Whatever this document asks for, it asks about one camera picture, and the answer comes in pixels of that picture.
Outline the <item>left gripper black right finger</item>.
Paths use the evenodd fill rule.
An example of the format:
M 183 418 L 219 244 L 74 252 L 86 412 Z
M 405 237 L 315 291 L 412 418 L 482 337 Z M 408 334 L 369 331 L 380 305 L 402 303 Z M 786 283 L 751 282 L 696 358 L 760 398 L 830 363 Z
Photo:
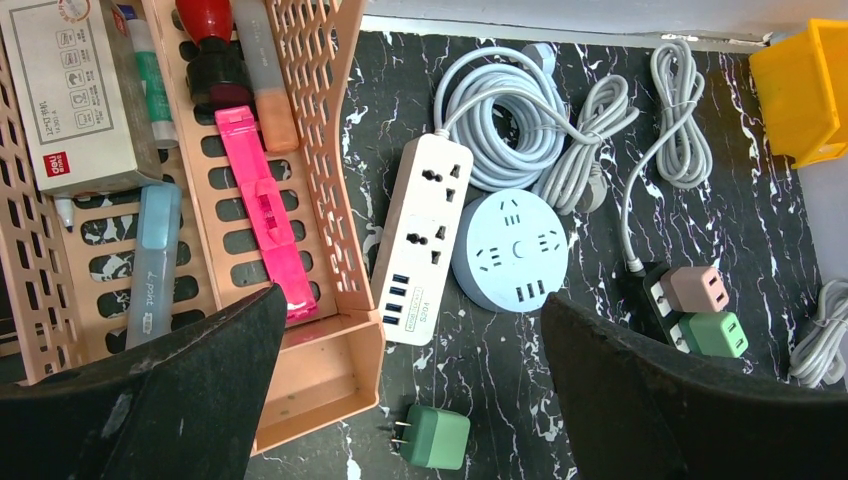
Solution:
M 843 479 L 847 397 L 685 354 L 560 295 L 541 332 L 584 479 Z

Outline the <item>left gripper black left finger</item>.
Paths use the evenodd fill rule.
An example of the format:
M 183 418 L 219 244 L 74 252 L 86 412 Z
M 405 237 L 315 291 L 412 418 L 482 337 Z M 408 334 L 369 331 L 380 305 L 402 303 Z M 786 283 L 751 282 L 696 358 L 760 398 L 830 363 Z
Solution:
M 272 286 L 158 339 L 1 389 L 5 479 L 240 479 L 284 336 Z

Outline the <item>green plug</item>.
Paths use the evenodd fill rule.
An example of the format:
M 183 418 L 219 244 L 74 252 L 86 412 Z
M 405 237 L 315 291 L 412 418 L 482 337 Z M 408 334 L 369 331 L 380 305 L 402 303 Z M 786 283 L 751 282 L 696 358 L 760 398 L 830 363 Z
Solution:
M 430 469 L 459 470 L 465 460 L 470 419 L 432 406 L 413 404 L 396 421 L 399 435 L 391 442 L 409 464 Z
M 727 311 L 684 314 L 670 334 L 684 353 L 739 358 L 749 346 L 737 316 Z

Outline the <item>round blue power socket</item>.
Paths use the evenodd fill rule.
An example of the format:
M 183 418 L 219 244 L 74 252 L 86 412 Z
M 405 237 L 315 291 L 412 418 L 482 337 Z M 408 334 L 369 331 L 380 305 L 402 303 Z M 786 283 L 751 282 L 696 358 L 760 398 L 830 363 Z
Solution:
M 479 307 L 527 313 L 563 286 L 568 256 L 568 238 L 553 209 L 529 191 L 505 189 L 464 207 L 451 269 Z

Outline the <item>white power strip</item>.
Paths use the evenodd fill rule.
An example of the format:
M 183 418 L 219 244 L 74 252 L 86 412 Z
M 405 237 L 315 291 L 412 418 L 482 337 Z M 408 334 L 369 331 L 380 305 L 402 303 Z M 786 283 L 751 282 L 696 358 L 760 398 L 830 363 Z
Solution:
M 468 148 L 440 135 L 403 149 L 370 280 L 388 341 L 434 337 L 472 163 Z

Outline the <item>green plug on black strip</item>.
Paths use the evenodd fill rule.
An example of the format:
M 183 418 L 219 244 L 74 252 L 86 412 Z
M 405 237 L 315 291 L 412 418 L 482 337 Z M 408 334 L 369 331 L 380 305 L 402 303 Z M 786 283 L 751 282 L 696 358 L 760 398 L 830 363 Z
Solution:
M 737 316 L 727 311 L 684 314 L 670 334 L 684 353 L 739 358 L 749 346 Z

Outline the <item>pink plug on black strip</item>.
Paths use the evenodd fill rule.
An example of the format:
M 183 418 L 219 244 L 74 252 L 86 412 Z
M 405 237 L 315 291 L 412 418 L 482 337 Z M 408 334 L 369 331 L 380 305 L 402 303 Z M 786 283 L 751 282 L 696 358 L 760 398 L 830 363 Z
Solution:
M 712 266 L 676 267 L 649 285 L 648 293 L 662 317 L 670 312 L 720 312 L 729 294 L 720 272 Z

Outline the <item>black power strip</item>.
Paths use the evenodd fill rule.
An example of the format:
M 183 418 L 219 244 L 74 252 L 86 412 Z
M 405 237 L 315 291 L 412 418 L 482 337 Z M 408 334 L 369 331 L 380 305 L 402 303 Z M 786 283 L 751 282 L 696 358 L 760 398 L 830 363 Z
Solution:
M 679 326 L 683 314 L 672 309 L 661 284 L 662 276 L 670 270 L 665 262 L 645 262 L 638 272 L 626 271 L 619 286 L 630 312 L 632 330 L 689 353 L 689 345 Z

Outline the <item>blue highlighter pen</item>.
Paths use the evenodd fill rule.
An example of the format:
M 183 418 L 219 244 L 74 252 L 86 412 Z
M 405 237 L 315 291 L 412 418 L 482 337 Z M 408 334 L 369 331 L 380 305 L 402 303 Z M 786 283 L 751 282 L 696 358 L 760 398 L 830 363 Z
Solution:
M 171 331 L 182 190 L 172 183 L 141 190 L 126 349 Z

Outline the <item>pink utility knife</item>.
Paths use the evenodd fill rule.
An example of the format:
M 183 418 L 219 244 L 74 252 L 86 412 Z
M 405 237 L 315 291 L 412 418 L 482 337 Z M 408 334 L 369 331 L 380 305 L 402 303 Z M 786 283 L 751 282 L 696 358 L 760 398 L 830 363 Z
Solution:
M 317 301 L 252 111 L 247 106 L 221 109 L 215 122 L 269 279 L 285 295 L 287 324 L 304 323 L 317 312 Z

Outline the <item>pink file organizer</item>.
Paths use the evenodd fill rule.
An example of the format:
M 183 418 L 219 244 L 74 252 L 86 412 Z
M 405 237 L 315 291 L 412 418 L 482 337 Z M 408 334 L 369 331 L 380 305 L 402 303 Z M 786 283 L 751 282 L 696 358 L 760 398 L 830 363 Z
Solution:
M 211 121 L 194 112 L 186 85 L 189 39 L 176 24 L 171 1 L 140 1 L 165 75 L 180 145 L 164 171 L 183 188 L 181 240 L 190 260 L 179 277 L 194 278 L 198 294 L 177 312 L 211 314 L 264 287 L 240 275 L 256 267 L 256 250 L 231 253 L 228 235 L 248 232 L 245 219 L 222 220 L 221 203 L 236 188 L 215 188 L 213 173 L 227 158 L 204 152 L 218 140 Z M 270 1 L 266 5 L 281 68 L 297 116 L 300 148 L 285 156 L 291 174 L 279 181 L 298 206 L 291 219 L 304 226 L 300 250 L 309 253 L 309 279 L 319 290 L 318 309 L 282 340 L 253 444 L 255 454 L 364 412 L 378 402 L 385 337 L 374 306 L 346 192 L 339 142 L 340 113 L 364 11 L 361 1 Z M 1 71 L 1 265 L 10 310 L 1 321 L 1 352 L 20 354 L 26 384 L 101 360 L 106 337 L 122 330 L 122 313 L 104 315 L 100 298 L 126 293 L 130 282 L 97 282 L 90 262 L 121 256 L 134 243 L 119 238 L 136 202 L 80 209 L 78 226 L 104 221 L 108 236 L 96 243 L 77 227 L 65 230 L 52 201 L 40 195 L 8 68 Z

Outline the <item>green white glue stick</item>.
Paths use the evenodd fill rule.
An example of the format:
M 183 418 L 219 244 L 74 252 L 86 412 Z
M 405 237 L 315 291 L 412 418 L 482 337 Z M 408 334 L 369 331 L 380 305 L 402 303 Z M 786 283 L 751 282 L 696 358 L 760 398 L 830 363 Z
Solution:
M 149 26 L 133 6 L 118 4 L 117 7 L 126 19 L 133 42 L 156 147 L 162 150 L 176 148 L 178 136 Z

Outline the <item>red black bottle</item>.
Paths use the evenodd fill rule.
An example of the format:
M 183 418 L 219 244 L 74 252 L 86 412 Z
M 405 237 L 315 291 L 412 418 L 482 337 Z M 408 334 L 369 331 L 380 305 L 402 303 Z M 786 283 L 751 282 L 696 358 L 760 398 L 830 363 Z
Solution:
M 230 1 L 178 0 L 175 6 L 184 31 L 198 48 L 187 66 L 194 104 L 207 111 L 250 104 L 254 95 L 246 67 L 231 42 Z

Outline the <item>white deli staple box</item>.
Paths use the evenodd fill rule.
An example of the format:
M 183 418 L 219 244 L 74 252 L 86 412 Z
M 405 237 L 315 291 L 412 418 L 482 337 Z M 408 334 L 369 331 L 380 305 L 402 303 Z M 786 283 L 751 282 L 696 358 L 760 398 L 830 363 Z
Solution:
M 4 1 L 2 40 L 39 190 L 161 182 L 128 23 L 112 1 Z

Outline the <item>orange storage bin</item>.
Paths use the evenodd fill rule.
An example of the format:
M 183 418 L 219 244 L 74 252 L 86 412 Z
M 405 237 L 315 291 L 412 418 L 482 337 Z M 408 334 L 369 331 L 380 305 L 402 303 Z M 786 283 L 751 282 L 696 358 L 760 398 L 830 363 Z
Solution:
M 775 155 L 803 168 L 847 154 L 847 22 L 807 29 L 749 57 Z

